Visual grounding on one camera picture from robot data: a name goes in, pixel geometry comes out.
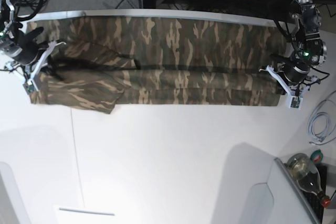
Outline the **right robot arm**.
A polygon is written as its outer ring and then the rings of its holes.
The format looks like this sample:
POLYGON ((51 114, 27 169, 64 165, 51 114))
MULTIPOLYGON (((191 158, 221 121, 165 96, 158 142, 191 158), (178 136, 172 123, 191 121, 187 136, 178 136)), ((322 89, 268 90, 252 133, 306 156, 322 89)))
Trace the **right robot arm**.
POLYGON ((1 72, 17 72, 24 81, 41 72, 56 74, 55 49, 51 39, 43 38, 47 28, 32 22, 48 1, 1 0, 1 54, 10 59, 1 72))

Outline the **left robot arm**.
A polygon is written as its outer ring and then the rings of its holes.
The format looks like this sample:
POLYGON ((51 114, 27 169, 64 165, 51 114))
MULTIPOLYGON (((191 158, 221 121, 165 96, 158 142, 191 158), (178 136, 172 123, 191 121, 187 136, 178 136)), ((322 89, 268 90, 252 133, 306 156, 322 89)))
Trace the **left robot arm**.
POLYGON ((325 63, 327 46, 320 37, 321 16, 313 0, 285 0, 285 20, 291 18, 295 27, 283 29, 278 20, 274 22, 286 41, 293 47, 290 57, 273 55, 274 61, 282 63, 279 75, 289 86, 296 86, 305 81, 312 84, 320 80, 311 80, 311 69, 325 63))

